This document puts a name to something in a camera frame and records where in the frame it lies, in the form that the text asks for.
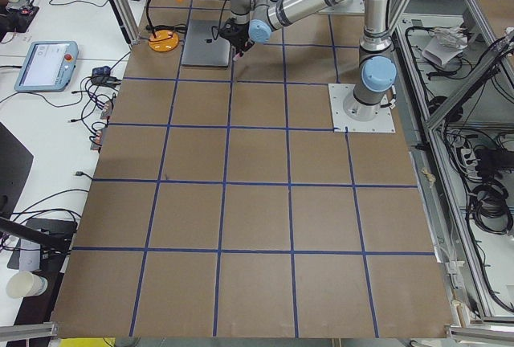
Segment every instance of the robotic arm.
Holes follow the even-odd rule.
[[[341,1],[230,0],[230,18],[219,35],[230,42],[237,58],[254,43],[267,42],[273,31]],[[373,119],[396,78],[396,67],[389,58],[389,11],[390,0],[365,0],[365,27],[360,40],[362,83],[357,84],[353,98],[347,102],[347,113],[357,120]]]

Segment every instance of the small device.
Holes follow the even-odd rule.
[[[33,42],[16,79],[17,92],[61,92],[75,69],[79,47],[72,41]]]

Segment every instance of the white table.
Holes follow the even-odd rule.
[[[98,8],[90,4],[50,6],[50,0],[35,0],[40,7],[27,33],[17,34],[8,44],[0,45],[0,55],[22,56],[36,40],[74,40],[79,45],[81,59],[118,60],[127,52],[127,45],[109,3]],[[55,3],[73,0],[55,0]],[[106,0],[84,0],[103,4]],[[139,20],[145,1],[129,2],[134,18]]]
[[[79,46],[79,58],[70,84],[63,92],[44,94],[54,104],[70,104],[80,98],[79,94],[71,92],[80,89],[80,81],[91,75],[94,67],[112,66],[129,51],[129,47],[117,25],[110,4],[97,8],[83,3],[50,6],[48,2],[49,0],[36,0],[35,5],[40,6],[40,10],[29,31],[17,34],[8,44],[0,45],[0,65],[21,65],[29,46],[34,41],[75,40]],[[142,16],[144,5],[144,0],[130,2],[136,21]],[[123,77],[128,58],[125,57],[115,67],[112,73],[114,76]],[[0,100],[14,93],[13,86],[17,76],[16,69],[0,69]],[[103,92],[110,94],[112,91],[105,88]],[[80,116],[87,101],[88,97],[85,95],[80,104],[53,108],[38,96],[20,94],[0,104],[0,121],[34,156],[29,178],[16,206],[17,211],[61,190],[89,188],[90,180],[87,177],[75,176],[75,172],[80,170],[92,175],[98,153],[89,149],[90,132],[84,125],[80,122],[68,122]],[[88,122],[91,124],[99,119],[100,111],[96,111],[88,118]],[[81,192],[62,194],[37,207],[66,207],[81,213],[86,197],[87,195]],[[53,214],[51,217],[66,218],[66,215]],[[14,323],[21,304],[21,300],[13,300],[6,295],[7,281],[16,272],[7,269],[9,258],[10,252],[0,253],[0,326]]]

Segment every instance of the cardboard surface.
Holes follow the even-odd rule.
[[[156,23],[219,16],[219,1],[172,1],[153,3]],[[398,118],[395,134],[332,132],[326,83],[356,80],[361,25],[315,15],[228,70],[133,48],[60,337],[444,334]]]

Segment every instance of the paper cup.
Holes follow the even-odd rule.
[[[7,283],[7,295],[13,299],[41,295],[47,290],[48,281],[29,271],[21,271],[10,278]]]

